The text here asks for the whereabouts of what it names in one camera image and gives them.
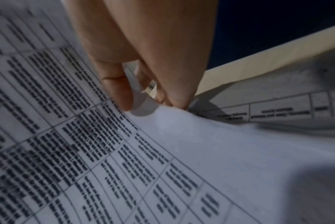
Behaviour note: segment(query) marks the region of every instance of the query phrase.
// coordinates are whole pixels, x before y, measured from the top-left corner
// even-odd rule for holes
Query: hand
[[[102,85],[125,111],[133,94],[122,63],[139,60],[143,88],[186,109],[197,91],[213,41],[217,0],[65,0],[72,24]]]

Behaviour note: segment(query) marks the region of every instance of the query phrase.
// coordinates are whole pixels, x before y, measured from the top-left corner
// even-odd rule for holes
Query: cream-colored folder edge
[[[207,70],[196,95],[335,49],[335,26]]]

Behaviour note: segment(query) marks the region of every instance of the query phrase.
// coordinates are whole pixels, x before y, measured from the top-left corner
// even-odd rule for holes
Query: human hand
[[[133,93],[122,63],[138,61],[156,100],[186,109],[209,59],[218,0],[65,0],[102,85],[125,111]]]

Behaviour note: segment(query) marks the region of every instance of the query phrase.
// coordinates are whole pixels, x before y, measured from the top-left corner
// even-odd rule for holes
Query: white paper
[[[335,139],[139,93],[123,113],[65,16],[28,7],[0,8],[1,224],[335,223]]]

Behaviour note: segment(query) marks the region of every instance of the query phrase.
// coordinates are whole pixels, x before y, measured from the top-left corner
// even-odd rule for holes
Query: dark blue surface
[[[334,25],[334,0],[220,0],[208,69]]]

